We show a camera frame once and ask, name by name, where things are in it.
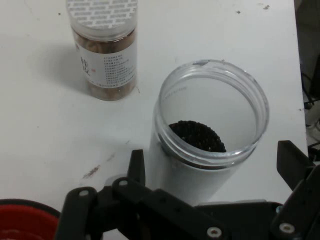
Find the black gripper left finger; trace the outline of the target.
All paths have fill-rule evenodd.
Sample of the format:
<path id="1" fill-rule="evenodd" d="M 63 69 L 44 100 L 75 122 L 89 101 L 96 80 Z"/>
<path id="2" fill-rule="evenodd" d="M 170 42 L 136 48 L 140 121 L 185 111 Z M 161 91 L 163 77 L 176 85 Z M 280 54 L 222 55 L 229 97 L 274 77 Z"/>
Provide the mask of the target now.
<path id="1" fill-rule="evenodd" d="M 100 240 L 118 230 L 129 240 L 226 240 L 224 224 L 161 190 L 145 185 L 144 153 L 131 152 L 127 175 L 101 191 L 71 190 L 55 233 L 57 240 Z"/>

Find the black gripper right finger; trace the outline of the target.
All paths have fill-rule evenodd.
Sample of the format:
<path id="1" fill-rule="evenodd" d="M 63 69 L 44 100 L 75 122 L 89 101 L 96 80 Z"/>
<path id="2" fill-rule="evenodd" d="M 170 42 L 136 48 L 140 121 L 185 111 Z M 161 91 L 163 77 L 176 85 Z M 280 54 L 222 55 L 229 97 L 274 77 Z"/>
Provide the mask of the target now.
<path id="1" fill-rule="evenodd" d="M 276 169 L 292 193 L 271 222 L 277 240 L 320 238 L 320 166 L 289 140 L 277 144 Z"/>

